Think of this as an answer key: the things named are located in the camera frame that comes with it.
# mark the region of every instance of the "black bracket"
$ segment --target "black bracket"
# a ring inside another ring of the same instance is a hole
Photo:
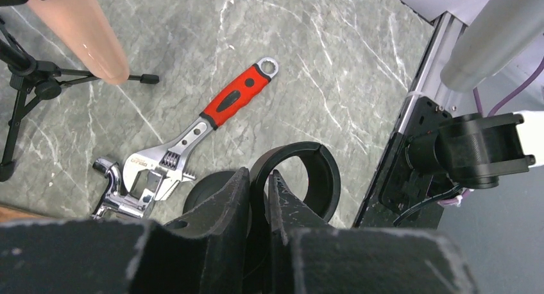
[[[384,155],[370,183],[367,195],[359,208],[354,227],[392,227],[393,220],[412,205],[421,202],[434,190],[446,191],[451,183],[445,175],[425,175],[413,170],[406,160],[406,147],[417,136],[437,130],[451,119],[449,112],[428,97],[417,100],[405,129],[405,134],[395,132],[387,143]],[[433,207],[437,220],[424,221],[422,227],[436,227],[442,208]],[[413,227],[410,216],[404,226]]]

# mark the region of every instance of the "silver cylinder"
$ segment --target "silver cylinder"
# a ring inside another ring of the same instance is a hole
[[[544,31],[544,0],[489,0],[465,30],[440,78],[468,92],[498,73]]]

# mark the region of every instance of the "wooden edge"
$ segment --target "wooden edge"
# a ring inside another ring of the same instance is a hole
[[[28,219],[28,218],[47,218],[32,212],[25,212],[20,209],[15,209],[13,207],[7,207],[5,205],[0,205],[0,222],[6,222],[16,219]]]

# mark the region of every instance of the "beige cylinder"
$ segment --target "beige cylinder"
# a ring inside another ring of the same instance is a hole
[[[28,6],[98,78],[128,79],[126,55],[97,0],[29,0]]]

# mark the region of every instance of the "black cable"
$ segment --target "black cable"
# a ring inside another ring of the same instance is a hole
[[[397,219],[395,219],[393,221],[393,225],[398,227],[399,224],[404,219],[408,218],[411,214],[414,214],[418,210],[424,208],[425,206],[427,206],[427,205],[429,205],[431,203],[438,202],[440,200],[444,200],[444,199],[447,199],[447,198],[451,198],[452,196],[455,196],[456,194],[459,193],[459,191],[462,188],[463,187],[461,187],[460,185],[455,185],[453,188],[446,191],[445,193],[441,193],[441,194],[438,194],[436,196],[431,196],[430,198],[427,198],[427,199],[421,201],[420,203],[415,204],[414,206],[410,207],[406,211],[402,212],[401,215],[399,217],[397,217]]]

